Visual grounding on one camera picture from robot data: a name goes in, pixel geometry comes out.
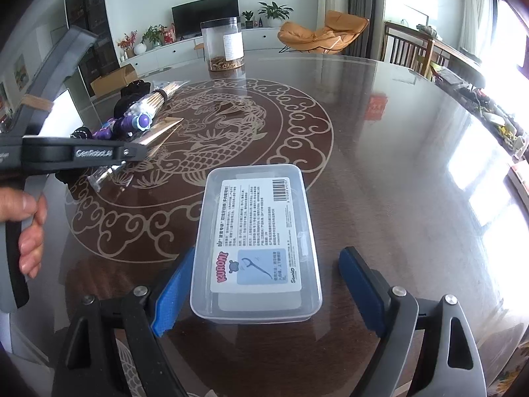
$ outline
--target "black tv screen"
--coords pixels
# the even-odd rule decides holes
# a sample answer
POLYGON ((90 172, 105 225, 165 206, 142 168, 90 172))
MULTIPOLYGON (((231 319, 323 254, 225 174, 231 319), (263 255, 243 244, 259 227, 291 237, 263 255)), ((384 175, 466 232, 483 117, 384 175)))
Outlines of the black tv screen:
POLYGON ((173 7, 178 37, 200 34, 200 23, 239 16, 239 0, 199 0, 173 7))

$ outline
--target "brown band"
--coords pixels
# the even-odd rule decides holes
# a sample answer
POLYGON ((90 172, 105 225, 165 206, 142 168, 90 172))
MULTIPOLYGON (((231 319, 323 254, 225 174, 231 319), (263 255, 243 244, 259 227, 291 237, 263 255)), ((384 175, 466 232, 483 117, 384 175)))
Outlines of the brown band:
POLYGON ((54 102, 30 94, 24 94, 20 104, 26 104, 33 107, 34 109, 45 111, 51 111, 54 108, 54 102))

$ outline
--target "human hand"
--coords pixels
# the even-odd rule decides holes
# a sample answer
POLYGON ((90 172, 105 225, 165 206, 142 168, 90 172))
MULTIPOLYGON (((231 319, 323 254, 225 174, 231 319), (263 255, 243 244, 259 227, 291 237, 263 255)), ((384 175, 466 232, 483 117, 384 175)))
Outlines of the human hand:
POLYGON ((40 270, 44 251, 44 222, 48 214, 46 197, 39 201, 23 191, 0 188, 0 222, 23 221, 33 216, 33 222, 19 238, 20 271, 34 279, 40 270))

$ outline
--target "cardboard box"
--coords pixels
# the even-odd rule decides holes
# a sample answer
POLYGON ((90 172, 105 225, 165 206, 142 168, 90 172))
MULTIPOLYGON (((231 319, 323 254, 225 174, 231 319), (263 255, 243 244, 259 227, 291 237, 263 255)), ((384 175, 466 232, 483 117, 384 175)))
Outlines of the cardboard box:
POLYGON ((138 75, 136 74, 134 67, 131 64, 127 64, 106 76, 98 77, 90 85, 92 86, 96 97, 101 97, 109 92, 115 91, 116 89, 126 87, 137 78, 138 75))

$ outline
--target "leather chair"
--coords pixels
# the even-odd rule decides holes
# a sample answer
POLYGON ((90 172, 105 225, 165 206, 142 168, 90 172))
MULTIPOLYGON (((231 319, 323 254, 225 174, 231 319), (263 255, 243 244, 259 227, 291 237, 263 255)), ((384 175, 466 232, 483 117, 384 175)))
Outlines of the leather chair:
POLYGON ((294 22, 285 22, 277 38, 285 45, 282 52, 293 49, 301 52, 335 54, 343 51, 366 29, 369 19, 329 10, 325 27, 311 31, 294 22))

